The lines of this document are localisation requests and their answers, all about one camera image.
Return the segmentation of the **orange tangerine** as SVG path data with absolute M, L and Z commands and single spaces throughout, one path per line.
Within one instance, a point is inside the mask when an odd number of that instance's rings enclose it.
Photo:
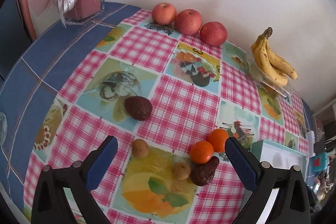
M 208 141 L 199 141 L 195 143 L 189 152 L 190 159 L 196 164 L 205 164 L 213 156 L 214 148 Z
M 217 153 L 222 153 L 225 151 L 225 142 L 229 138 L 226 130 L 222 128 L 216 128 L 212 130 L 208 136 L 207 141 L 210 142 Z

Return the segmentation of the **small brown kiwi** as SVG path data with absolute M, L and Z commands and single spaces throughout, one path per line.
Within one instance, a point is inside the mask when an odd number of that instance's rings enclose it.
M 143 159 L 149 154 L 149 146 L 142 139 L 135 139 L 131 144 L 131 153 L 134 157 Z
M 178 162 L 173 166 L 173 176 L 177 180 L 187 180 L 190 173 L 191 168 L 186 162 Z

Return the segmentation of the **large dark avocado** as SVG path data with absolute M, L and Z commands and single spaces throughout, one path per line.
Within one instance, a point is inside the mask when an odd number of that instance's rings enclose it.
M 124 102 L 124 107 L 127 113 L 137 121 L 147 120 L 153 111 L 151 102 L 141 96 L 128 97 Z

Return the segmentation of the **white tray with teal rim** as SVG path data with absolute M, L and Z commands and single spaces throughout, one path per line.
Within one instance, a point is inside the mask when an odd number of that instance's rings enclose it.
M 306 156 L 284 145 L 269 140 L 260 140 L 252 145 L 252 153 L 260 162 L 280 171 L 291 169 L 296 177 L 304 178 Z M 293 189 L 287 194 L 289 186 Z M 281 174 L 267 195 L 257 223 L 310 223 L 310 206 L 304 180 L 294 180 L 291 184 L 289 174 Z

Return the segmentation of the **teal tin box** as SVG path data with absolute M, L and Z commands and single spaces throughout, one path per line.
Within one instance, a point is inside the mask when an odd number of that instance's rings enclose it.
M 329 157 L 326 152 L 320 153 L 313 157 L 313 172 L 320 173 L 327 169 L 329 165 Z

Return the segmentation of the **black power adapter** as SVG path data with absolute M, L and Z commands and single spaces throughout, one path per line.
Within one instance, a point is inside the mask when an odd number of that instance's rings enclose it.
M 314 143 L 314 153 L 319 155 L 325 151 L 325 139 L 321 139 L 320 141 Z

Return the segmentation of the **white power strip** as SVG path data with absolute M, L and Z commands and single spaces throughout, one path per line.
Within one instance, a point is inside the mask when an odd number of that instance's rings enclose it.
M 310 143 L 312 143 L 312 144 L 314 144 L 315 143 L 315 133 L 314 133 L 314 131 L 308 131 L 307 133 L 306 133 L 306 137 L 307 137 L 307 140 L 310 142 Z

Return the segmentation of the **glass mug with logo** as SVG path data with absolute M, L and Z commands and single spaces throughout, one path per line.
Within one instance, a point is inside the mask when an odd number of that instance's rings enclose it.
M 3 112 L 0 112 L 0 146 L 2 146 L 7 137 L 7 118 Z

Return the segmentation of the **clear plastic fruit container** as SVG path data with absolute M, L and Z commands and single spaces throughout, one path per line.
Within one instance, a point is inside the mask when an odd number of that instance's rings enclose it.
M 249 67 L 249 74 L 255 83 L 259 84 L 269 91 L 277 93 L 284 99 L 288 98 L 291 95 L 291 93 L 285 87 L 281 87 L 280 85 L 278 85 L 257 66 L 251 51 L 247 52 L 246 60 Z

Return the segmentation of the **blue underlying tablecloth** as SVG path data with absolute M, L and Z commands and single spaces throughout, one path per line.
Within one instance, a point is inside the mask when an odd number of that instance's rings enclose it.
M 1 112 L 7 119 L 1 146 L 1 184 L 9 206 L 23 212 L 23 188 L 34 139 L 54 98 L 73 71 L 113 26 L 139 7 L 106 3 L 91 22 L 56 22 L 19 57 L 1 87 Z

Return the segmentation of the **upper spotted banana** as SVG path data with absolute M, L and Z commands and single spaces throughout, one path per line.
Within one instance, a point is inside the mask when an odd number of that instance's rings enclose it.
M 270 61 L 270 64 L 273 65 L 275 68 L 279 69 L 283 73 L 285 73 L 287 76 L 289 76 L 292 80 L 298 79 L 298 74 L 294 67 L 288 63 L 285 59 L 274 53 L 268 43 L 268 38 L 272 35 L 273 29 L 271 27 L 268 27 L 262 35 L 266 38 L 265 48 L 266 52 L 268 54 L 268 58 Z

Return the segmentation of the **pink checkered fruit tablecloth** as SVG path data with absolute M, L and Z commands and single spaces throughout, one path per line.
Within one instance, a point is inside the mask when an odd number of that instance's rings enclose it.
M 145 121 L 125 110 L 128 97 L 147 98 L 153 111 Z M 38 177 L 44 165 L 64 168 L 84 159 L 108 136 L 118 152 L 93 190 L 112 223 L 231 223 L 244 188 L 224 152 L 212 182 L 177 180 L 173 166 L 190 159 L 191 147 L 226 130 L 245 148 L 260 140 L 306 156 L 299 132 L 303 105 L 297 94 L 270 94 L 248 75 L 246 53 L 231 43 L 209 47 L 156 25 L 139 10 L 113 26 L 64 83 L 47 111 L 26 171 L 23 213 L 31 218 Z M 135 139 L 146 141 L 147 157 L 131 153 Z

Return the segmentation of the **lower yellow banana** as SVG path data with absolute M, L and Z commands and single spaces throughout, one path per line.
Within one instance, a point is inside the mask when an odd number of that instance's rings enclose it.
M 268 39 L 265 35 L 258 36 L 256 42 L 251 46 L 252 53 L 258 67 L 278 86 L 284 87 L 288 83 L 288 78 L 275 71 L 269 61 L 268 53 L 266 52 L 266 42 Z

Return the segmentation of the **red apple nearest bananas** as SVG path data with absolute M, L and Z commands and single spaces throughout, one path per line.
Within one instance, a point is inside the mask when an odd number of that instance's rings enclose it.
M 220 22 L 208 22 L 200 30 L 201 41 L 209 46 L 219 47 L 227 37 L 227 29 Z

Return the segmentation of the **middle red apple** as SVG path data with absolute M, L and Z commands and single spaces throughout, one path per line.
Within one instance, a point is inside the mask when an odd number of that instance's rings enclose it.
M 202 26 L 202 16 L 193 9 L 183 10 L 176 16 L 174 26 L 181 34 L 194 35 Z

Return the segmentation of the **clear square vase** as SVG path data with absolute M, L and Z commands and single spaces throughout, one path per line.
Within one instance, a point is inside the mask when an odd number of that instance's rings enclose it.
M 60 20 L 67 25 L 84 25 L 105 10 L 105 0 L 58 0 Z

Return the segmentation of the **far pale red apple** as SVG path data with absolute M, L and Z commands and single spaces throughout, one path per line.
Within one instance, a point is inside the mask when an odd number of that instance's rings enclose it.
M 161 25 L 169 25 L 173 23 L 176 16 L 176 8 L 170 3 L 159 3 L 151 12 L 151 17 L 155 23 Z

